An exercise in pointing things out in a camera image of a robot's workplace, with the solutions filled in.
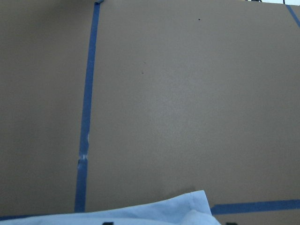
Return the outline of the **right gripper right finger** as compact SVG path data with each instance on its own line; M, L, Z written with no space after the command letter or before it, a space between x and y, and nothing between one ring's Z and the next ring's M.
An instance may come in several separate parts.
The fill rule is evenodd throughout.
M225 225L237 225L235 222L226 222Z

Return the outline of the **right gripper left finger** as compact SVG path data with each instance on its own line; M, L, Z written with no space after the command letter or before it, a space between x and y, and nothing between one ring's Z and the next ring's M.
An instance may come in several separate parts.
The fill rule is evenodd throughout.
M114 225L114 222L103 222L102 225Z

